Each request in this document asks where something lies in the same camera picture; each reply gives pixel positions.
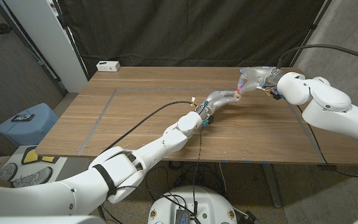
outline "wooden table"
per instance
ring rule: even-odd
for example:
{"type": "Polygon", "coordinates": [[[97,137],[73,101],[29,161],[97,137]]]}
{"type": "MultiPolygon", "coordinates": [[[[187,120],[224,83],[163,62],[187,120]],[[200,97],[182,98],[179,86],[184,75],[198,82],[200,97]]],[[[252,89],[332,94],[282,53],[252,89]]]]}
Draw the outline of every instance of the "wooden table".
{"type": "MultiPolygon", "coordinates": [[[[295,72],[297,68],[285,68],[295,72]]],[[[214,90],[234,89],[239,68],[122,67],[118,72],[96,72],[36,148],[44,156],[96,157],[141,119],[171,101],[202,103],[214,90]]],[[[152,116],[117,146],[138,149],[193,108],[171,105],[152,116]]],[[[262,90],[244,95],[236,105],[214,114],[203,129],[201,161],[274,164],[322,164],[311,134],[296,107],[274,100],[262,90]]],[[[314,128],[331,164],[358,164],[358,140],[314,128]]],[[[200,146],[196,130],[186,146],[165,157],[195,161],[200,146]]]]}

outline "table leg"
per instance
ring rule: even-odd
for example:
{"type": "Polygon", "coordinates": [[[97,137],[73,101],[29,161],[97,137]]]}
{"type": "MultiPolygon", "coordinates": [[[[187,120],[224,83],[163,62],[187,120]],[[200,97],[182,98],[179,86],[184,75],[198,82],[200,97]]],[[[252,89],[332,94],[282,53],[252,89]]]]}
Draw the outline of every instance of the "table leg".
{"type": "Polygon", "coordinates": [[[272,196],[273,205],[276,208],[281,208],[281,198],[280,191],[278,191],[276,177],[274,176],[273,165],[271,164],[262,164],[264,170],[268,187],[270,189],[270,194],[272,196]]]}

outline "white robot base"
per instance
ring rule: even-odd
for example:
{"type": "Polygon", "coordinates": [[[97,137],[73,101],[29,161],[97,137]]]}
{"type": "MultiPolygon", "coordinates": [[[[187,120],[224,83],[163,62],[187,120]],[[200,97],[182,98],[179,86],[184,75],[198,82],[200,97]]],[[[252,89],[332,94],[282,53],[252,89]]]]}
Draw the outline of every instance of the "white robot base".
{"type": "MultiPolygon", "coordinates": [[[[201,223],[237,223],[236,214],[233,206],[222,195],[206,187],[194,186],[195,199],[198,202],[197,219],[201,223]]],[[[189,210],[194,210],[193,186],[187,185],[177,187],[170,191],[172,195],[179,195],[186,201],[189,210]]],[[[179,203],[185,206],[182,198],[176,197],[179,203]]],[[[153,203],[150,209],[148,224],[167,224],[167,223],[196,223],[190,219],[190,213],[179,206],[170,202],[166,198],[160,198],[153,203]]]]}

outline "blue stool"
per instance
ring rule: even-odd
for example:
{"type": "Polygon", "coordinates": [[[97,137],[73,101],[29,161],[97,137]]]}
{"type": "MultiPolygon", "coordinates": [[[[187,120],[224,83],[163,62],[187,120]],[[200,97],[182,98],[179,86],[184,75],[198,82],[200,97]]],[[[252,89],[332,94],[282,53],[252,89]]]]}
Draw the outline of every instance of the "blue stool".
{"type": "Polygon", "coordinates": [[[58,116],[45,103],[26,109],[0,124],[0,133],[16,146],[38,145],[57,122],[58,116]],[[17,115],[34,114],[30,121],[12,121],[17,115]]]}

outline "gray wall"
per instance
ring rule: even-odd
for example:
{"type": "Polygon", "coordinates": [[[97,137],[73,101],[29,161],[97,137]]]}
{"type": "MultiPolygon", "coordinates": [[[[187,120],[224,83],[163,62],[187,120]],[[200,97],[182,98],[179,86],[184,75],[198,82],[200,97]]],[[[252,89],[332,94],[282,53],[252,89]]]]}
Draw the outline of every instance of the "gray wall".
{"type": "MultiPolygon", "coordinates": [[[[308,44],[332,44],[358,52],[358,0],[333,0],[308,44]]],[[[294,67],[322,76],[358,106],[358,58],[331,49],[306,49],[294,67]]]]}

